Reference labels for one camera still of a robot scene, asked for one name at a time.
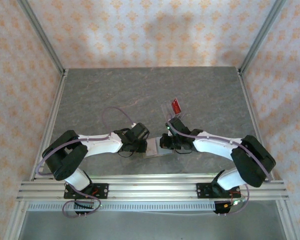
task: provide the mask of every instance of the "black mounting plate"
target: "black mounting plate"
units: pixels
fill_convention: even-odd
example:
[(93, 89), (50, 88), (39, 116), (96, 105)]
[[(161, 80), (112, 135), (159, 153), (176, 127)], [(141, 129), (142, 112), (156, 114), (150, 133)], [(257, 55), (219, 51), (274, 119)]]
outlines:
[[(109, 193), (108, 183), (91, 183), (81, 191), (84, 194), (92, 195), (98, 199), (107, 199)], [(87, 199), (85, 196), (75, 192), (68, 184), (65, 185), (64, 199)]]
[[(198, 196), (198, 199), (229, 199), (232, 196), (230, 195), (231, 192), (240, 192), (240, 188), (239, 187), (234, 187), (228, 191), (224, 191), (222, 193), (216, 194), (213, 190), (212, 190), (212, 184), (209, 182), (204, 182), (204, 183), (198, 183), (196, 184), (196, 193)], [(240, 193), (233, 193), (233, 198), (234, 199), (239, 199), (241, 197)]]

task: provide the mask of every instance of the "orange floral wallpaper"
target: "orange floral wallpaper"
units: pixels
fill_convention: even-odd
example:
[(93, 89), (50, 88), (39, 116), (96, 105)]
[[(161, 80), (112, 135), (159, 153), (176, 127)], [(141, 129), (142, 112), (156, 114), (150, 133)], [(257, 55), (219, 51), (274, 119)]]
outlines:
[(237, 66), (275, 0), (30, 0), (65, 68)]
[(289, 0), (244, 76), (300, 225), (300, 0)]
[(29, 177), (60, 75), (16, 0), (0, 0), (0, 239)]

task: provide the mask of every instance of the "white ventilation grille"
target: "white ventilation grille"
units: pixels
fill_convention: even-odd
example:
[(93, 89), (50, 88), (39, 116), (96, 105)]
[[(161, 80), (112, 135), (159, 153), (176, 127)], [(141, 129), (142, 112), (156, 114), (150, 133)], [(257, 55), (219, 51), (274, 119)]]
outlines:
[[(63, 202), (31, 202), (28, 211), (60, 212)], [(73, 203), (65, 207), (66, 211), (88, 211), (88, 209), (75, 206)], [(213, 201), (188, 201), (188, 202), (104, 202), (98, 211), (118, 211), (118, 212), (165, 212), (165, 211), (213, 211), (215, 204)]]

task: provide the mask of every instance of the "wall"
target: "wall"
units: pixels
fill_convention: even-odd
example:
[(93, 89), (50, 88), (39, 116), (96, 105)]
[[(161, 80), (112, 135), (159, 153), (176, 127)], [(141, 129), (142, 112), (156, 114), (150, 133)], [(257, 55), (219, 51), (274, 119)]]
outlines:
[(289, 0), (244, 76), (300, 225), (300, 0)]
[(0, 239), (28, 179), (60, 75), (15, 0), (0, 0)]
[(239, 67), (274, 0), (29, 2), (66, 68)]

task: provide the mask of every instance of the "gray marble surface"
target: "gray marble surface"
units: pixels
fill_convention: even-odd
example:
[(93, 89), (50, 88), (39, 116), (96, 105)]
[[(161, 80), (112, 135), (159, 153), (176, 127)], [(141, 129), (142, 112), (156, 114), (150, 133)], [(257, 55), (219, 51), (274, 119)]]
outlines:
[[(161, 104), (182, 97), (189, 129), (240, 138), (255, 135), (243, 91), (233, 67), (162, 67), (70, 69), (52, 141), (66, 130), (82, 135), (106, 134), (101, 121), (105, 107), (118, 106), (150, 130), (150, 138), (166, 132)], [(129, 127), (121, 112), (106, 114), (112, 130)], [(217, 173), (234, 164), (222, 157), (193, 152), (144, 159), (117, 153), (87, 157), (80, 168), (90, 176), (129, 174)]]

